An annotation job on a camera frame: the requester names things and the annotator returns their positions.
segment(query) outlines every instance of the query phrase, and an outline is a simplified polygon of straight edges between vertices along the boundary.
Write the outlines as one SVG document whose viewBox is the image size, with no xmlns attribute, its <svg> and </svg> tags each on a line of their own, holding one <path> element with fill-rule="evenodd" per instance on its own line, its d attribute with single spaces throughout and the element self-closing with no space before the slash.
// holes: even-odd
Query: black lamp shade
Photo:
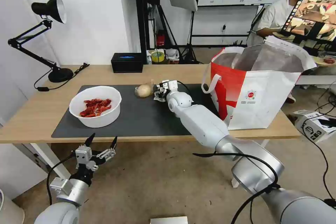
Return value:
<svg viewBox="0 0 336 224">
<path fill-rule="evenodd" d="M 31 4 L 31 9 L 37 15 L 51 16 L 60 23 L 67 22 L 67 14 L 62 0 L 49 0 L 45 4 L 34 2 Z"/>
</svg>

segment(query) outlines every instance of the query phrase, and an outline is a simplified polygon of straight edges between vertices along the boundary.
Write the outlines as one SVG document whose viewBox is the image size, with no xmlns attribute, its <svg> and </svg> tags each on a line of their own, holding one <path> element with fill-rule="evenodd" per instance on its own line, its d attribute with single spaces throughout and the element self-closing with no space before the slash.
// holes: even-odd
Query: desk lamp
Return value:
<svg viewBox="0 0 336 224">
<path fill-rule="evenodd" d="M 37 56 L 36 54 L 22 47 L 24 43 L 37 37 L 38 35 L 44 33 L 45 31 L 51 29 L 52 21 L 48 19 L 48 16 L 52 17 L 53 19 L 55 19 L 60 23 L 66 23 L 67 14 L 65 13 L 63 1 L 49 0 L 47 3 L 34 2 L 31 5 L 31 9 L 35 14 L 40 15 L 43 21 L 38 25 L 34 26 L 33 28 L 29 29 L 28 31 L 25 31 L 24 33 L 20 34 L 19 36 L 9 39 L 8 44 L 11 47 L 18 49 L 19 51 L 29 55 L 30 57 L 50 67 L 52 69 L 52 72 L 48 75 L 48 78 L 51 82 L 63 82 L 70 80 L 74 75 L 74 73 L 70 69 L 60 68 L 56 65 L 56 62 Z M 42 31 L 39 31 L 34 35 L 25 36 L 27 33 L 35 30 L 36 28 L 42 25 L 45 26 L 45 29 L 43 29 Z"/>
</svg>

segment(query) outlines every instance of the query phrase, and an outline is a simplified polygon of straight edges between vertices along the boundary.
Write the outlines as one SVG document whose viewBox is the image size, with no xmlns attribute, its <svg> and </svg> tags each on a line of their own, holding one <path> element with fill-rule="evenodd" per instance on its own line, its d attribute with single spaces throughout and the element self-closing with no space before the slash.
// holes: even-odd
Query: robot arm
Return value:
<svg viewBox="0 0 336 224">
<path fill-rule="evenodd" d="M 56 191 L 58 203 L 45 209 L 35 220 L 35 224 L 77 224 L 79 207 L 86 201 L 87 190 L 92 183 L 93 173 L 98 166 L 104 164 L 116 154 L 117 137 L 110 148 L 103 152 L 92 151 L 90 145 L 95 134 L 92 134 L 75 150 L 77 172 L 69 179 L 56 177 L 50 188 Z"/>
<path fill-rule="evenodd" d="M 192 105 L 190 95 L 177 90 L 176 80 L 165 80 L 158 85 L 154 93 L 157 100 L 167 101 L 170 111 L 180 118 L 183 126 L 196 140 L 218 153 L 242 153 L 264 160 L 280 176 L 283 164 L 271 153 L 252 140 L 237 139 L 229 135 L 226 124 L 203 105 Z M 228 156 L 232 161 L 238 156 Z M 263 188 L 259 185 L 270 185 L 274 181 L 273 172 L 263 163 L 240 158 L 232 169 L 234 178 L 250 193 L 254 194 Z"/>
<path fill-rule="evenodd" d="M 155 100 L 167 102 L 170 111 L 180 118 L 183 126 L 202 145 L 218 153 L 242 153 L 260 158 L 281 175 L 283 164 L 252 140 L 229 135 L 226 124 L 203 105 L 192 105 L 192 98 L 178 92 L 177 81 L 165 80 L 157 85 Z M 237 156 L 229 156 L 232 161 Z M 240 158 L 232 168 L 234 178 L 251 194 L 266 188 L 274 181 L 274 174 L 263 163 Z M 336 210 L 322 200 L 300 191 L 276 189 L 261 195 L 276 223 L 331 224 L 336 223 Z"/>
</svg>

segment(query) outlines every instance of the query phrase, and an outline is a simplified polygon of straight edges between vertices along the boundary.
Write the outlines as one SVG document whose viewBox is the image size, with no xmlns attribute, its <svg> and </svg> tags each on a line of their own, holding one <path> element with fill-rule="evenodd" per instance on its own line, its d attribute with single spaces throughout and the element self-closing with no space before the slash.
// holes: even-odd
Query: person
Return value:
<svg viewBox="0 0 336 224">
<path fill-rule="evenodd" d="M 268 6 L 259 21 L 257 21 L 252 28 L 247 38 L 247 46 L 261 44 L 266 37 L 272 36 L 273 32 L 280 32 L 297 1 L 298 0 L 279 0 Z M 294 103 L 295 101 L 295 98 L 290 93 L 286 102 Z"/>
</svg>

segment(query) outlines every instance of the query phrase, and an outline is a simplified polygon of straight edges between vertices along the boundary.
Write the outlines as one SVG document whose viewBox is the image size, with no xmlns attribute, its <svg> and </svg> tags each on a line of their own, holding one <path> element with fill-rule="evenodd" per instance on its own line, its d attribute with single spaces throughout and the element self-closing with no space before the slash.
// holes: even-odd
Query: computer screen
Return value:
<svg viewBox="0 0 336 224">
<path fill-rule="evenodd" d="M 336 0 L 298 0 L 282 31 L 321 43 L 334 42 Z"/>
</svg>

